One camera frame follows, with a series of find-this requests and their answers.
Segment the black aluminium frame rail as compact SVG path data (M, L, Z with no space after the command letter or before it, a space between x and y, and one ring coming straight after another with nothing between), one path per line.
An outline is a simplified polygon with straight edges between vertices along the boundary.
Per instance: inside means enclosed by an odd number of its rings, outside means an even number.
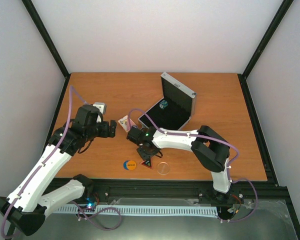
M70 178L54 178L43 194L68 183ZM136 199L197 199L200 204L230 205L235 198L243 195L244 200L255 200L252 186L247 181L232 184L229 193L222 194L213 190L212 181L176 181L176 180L123 180L92 179L93 192L100 202L110 203L120 198ZM287 187L273 182L252 182L259 200L286 200L289 198Z

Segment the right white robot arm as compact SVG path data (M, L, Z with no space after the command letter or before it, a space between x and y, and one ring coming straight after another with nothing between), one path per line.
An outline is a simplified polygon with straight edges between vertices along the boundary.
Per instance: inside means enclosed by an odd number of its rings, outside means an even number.
M211 172L213 189L221 194L229 192L231 180L228 171L230 144L212 128L203 125L190 131L164 128L131 128L127 138L139 146L140 156L148 161L162 149L191 152L199 163Z

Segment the orange blue round button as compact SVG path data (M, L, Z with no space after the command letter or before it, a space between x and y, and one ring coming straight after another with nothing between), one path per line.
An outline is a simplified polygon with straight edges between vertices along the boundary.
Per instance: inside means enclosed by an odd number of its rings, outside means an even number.
M123 163L123 168L127 171L133 171L137 167L137 163L134 160L126 160Z

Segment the aluminium poker case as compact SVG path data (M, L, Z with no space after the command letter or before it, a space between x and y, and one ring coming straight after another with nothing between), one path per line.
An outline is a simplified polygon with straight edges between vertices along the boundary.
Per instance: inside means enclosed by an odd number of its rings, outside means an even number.
M156 125L168 130L181 130L194 115L197 93L166 72L160 77L163 97L138 121L147 128ZM159 107L162 100L168 102L165 109Z

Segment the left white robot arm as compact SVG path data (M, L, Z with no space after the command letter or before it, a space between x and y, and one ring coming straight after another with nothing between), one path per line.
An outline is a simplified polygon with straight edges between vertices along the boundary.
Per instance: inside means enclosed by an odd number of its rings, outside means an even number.
M48 141L42 156L7 197L0 196L0 213L21 233L31 236L58 208L81 199L91 207L97 202L94 182L78 174L67 184L45 194L59 170L75 155L84 153L95 138L113 138L117 123L104 121L106 104L84 104L75 118L58 128Z

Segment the clear round dealer button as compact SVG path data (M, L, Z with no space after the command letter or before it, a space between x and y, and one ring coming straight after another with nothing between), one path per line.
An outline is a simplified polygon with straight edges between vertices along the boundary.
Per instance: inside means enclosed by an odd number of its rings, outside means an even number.
M160 162L157 164L157 172L160 174L160 175L167 175L169 172L170 172L170 165L166 162Z

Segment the playing card deck box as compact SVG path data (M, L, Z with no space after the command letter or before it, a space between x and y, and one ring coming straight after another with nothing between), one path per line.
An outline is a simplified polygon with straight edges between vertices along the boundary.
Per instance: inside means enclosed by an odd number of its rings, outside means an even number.
M136 124L131 119L128 119L128 115L120 118L117 122L126 132L129 132L131 127L136 126Z

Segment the red black triangular button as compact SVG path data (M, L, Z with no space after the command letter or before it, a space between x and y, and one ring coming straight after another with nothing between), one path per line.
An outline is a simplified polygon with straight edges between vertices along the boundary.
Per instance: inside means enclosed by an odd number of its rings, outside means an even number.
M147 167L149 169L152 169L152 161L149 160L144 160L140 163L142 166Z

